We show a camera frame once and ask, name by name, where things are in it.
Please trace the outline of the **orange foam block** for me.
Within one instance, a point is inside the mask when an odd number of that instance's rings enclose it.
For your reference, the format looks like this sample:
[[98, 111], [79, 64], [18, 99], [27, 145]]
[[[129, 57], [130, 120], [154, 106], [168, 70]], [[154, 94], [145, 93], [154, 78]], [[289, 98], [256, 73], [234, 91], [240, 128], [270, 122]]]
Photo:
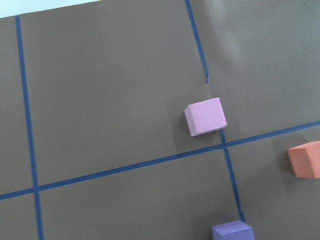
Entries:
[[289, 161], [297, 178], [320, 177], [320, 142], [312, 141], [287, 149]]

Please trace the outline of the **pink foam block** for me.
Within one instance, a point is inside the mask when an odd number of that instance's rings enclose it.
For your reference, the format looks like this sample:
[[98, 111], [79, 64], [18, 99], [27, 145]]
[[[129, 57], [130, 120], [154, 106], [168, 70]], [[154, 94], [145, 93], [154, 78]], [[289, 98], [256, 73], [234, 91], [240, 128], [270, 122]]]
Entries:
[[190, 104], [184, 114], [191, 137], [217, 131], [228, 125], [219, 97]]

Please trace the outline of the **brown paper table cover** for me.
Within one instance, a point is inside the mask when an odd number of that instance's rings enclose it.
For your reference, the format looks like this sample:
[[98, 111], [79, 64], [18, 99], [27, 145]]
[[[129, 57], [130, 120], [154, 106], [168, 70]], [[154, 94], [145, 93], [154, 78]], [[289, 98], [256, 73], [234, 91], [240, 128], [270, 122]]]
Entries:
[[[191, 136], [187, 106], [227, 126]], [[101, 0], [0, 20], [0, 237], [317, 240], [317, 0]]]

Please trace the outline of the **purple foam block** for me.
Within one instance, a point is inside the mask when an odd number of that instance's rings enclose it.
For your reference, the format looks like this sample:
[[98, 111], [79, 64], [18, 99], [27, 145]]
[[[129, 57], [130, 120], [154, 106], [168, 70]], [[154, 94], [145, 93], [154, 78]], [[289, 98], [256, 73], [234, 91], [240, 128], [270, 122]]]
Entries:
[[255, 240], [253, 228], [241, 220], [231, 221], [211, 227], [214, 240]]

